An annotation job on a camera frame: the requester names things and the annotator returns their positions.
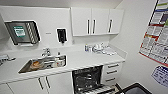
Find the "black dispenser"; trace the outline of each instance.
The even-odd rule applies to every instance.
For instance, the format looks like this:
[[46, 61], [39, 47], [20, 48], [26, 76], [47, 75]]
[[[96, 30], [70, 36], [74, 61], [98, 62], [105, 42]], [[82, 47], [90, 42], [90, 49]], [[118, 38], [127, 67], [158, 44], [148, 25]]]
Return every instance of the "black dispenser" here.
[[57, 29], [57, 33], [58, 33], [59, 42], [64, 44], [64, 42], [67, 41], [67, 39], [66, 39], [66, 29]]

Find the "sink faucet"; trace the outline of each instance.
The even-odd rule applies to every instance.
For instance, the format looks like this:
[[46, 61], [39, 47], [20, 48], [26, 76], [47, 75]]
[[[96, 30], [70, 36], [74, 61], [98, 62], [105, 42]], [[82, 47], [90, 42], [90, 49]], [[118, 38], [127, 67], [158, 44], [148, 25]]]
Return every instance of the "sink faucet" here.
[[42, 56], [51, 56], [51, 53], [50, 53], [50, 49], [49, 48], [45, 48], [43, 49], [44, 50], [44, 53], [42, 54]]

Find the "stainless steel sink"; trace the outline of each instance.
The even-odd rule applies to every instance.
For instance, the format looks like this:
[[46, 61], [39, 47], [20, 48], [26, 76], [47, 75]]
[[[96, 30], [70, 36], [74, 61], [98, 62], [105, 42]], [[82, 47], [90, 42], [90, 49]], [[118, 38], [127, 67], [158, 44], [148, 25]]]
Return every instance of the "stainless steel sink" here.
[[[64, 64], [61, 66], [53, 66], [53, 64], [57, 64], [58, 60], [62, 60], [64, 61]], [[33, 62], [38, 61], [40, 64], [43, 63], [43, 66], [40, 68], [36, 68], [36, 69], [32, 69], [31, 65], [33, 64]], [[24, 67], [19, 71], [19, 73], [26, 73], [26, 72], [32, 72], [32, 71], [38, 71], [38, 70], [45, 70], [45, 69], [51, 69], [51, 68], [58, 68], [58, 67], [64, 67], [66, 65], [66, 56], [59, 56], [59, 57], [55, 57], [55, 56], [48, 56], [48, 57], [44, 57], [44, 58], [39, 58], [39, 59], [31, 59], [29, 60]]]

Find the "white cabinet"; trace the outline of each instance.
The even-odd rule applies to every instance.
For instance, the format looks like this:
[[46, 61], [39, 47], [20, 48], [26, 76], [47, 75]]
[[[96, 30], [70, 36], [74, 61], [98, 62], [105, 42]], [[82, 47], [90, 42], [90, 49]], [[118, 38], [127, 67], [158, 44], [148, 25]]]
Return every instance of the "white cabinet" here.
[[92, 35], [107, 33], [109, 9], [92, 9]]
[[122, 62], [104, 65], [102, 69], [101, 84], [115, 85], [120, 76]]
[[9, 34], [4, 24], [4, 21], [2, 19], [2, 16], [0, 15], [0, 39], [6, 38], [6, 37], [9, 37]]
[[49, 94], [73, 94], [72, 72], [46, 77]]
[[0, 94], [13, 94], [7, 84], [0, 84]]
[[73, 36], [91, 34], [91, 8], [71, 8]]
[[71, 8], [73, 36], [118, 34], [123, 10]]
[[122, 24], [124, 10], [110, 9], [108, 34], [118, 34]]
[[72, 72], [8, 83], [14, 94], [73, 94]]
[[14, 94], [48, 94], [42, 77], [12, 82], [8, 85]]
[[106, 34], [109, 9], [71, 8], [73, 36]]

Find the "cabinet door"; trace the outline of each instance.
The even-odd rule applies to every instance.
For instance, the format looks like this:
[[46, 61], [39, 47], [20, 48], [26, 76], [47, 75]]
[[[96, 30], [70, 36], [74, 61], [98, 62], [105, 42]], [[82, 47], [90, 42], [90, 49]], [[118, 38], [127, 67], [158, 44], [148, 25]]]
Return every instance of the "cabinet door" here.
[[48, 94], [43, 78], [8, 83], [14, 94]]
[[6, 38], [6, 37], [9, 37], [9, 34], [4, 24], [4, 21], [2, 19], [2, 16], [0, 15], [0, 39]]
[[0, 85], [0, 94], [13, 94], [7, 84]]
[[108, 34], [118, 34], [122, 24], [124, 10], [110, 9]]
[[50, 75], [45, 80], [49, 94], [74, 94], [72, 72]]
[[109, 9], [92, 9], [92, 35], [107, 34]]
[[71, 8], [73, 36], [90, 35], [91, 8]]

